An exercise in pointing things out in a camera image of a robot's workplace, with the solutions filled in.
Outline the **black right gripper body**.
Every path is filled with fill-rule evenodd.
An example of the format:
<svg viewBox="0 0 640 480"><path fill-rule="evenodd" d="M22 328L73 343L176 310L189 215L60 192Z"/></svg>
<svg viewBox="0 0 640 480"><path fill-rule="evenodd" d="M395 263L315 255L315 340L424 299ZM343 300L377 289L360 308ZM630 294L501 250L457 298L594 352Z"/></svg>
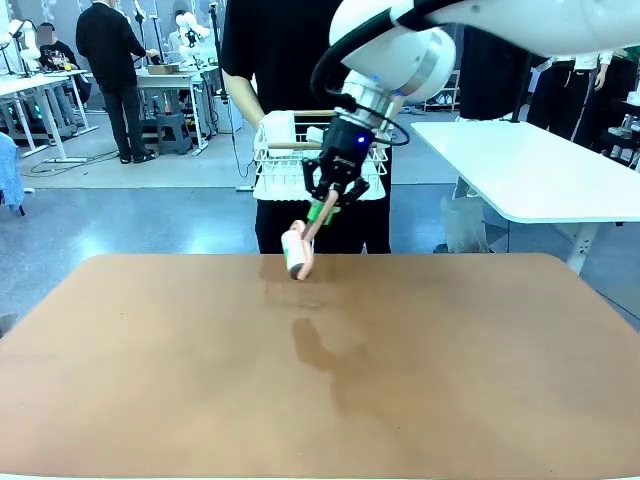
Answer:
<svg viewBox="0 0 640 480"><path fill-rule="evenodd" d="M362 165L375 139L372 130L343 117L331 120L319 157L322 186L347 187L361 175Z"/></svg>

